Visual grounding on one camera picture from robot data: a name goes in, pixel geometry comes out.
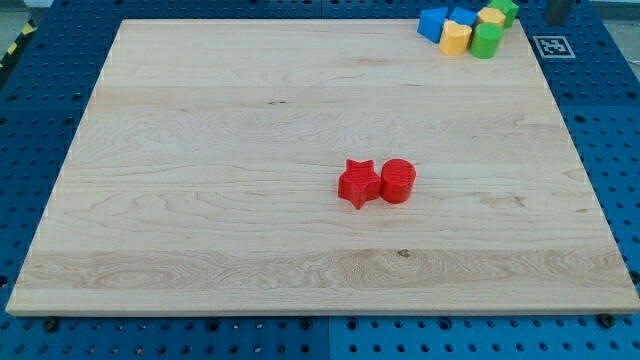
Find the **grey robot arm tool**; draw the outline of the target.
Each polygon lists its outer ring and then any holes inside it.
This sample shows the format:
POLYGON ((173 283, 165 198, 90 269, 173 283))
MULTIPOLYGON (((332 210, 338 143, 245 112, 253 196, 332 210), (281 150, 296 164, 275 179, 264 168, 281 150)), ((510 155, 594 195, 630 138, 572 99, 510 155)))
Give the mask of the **grey robot arm tool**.
POLYGON ((574 7, 575 0, 547 0, 542 19, 548 26, 564 25, 574 7))

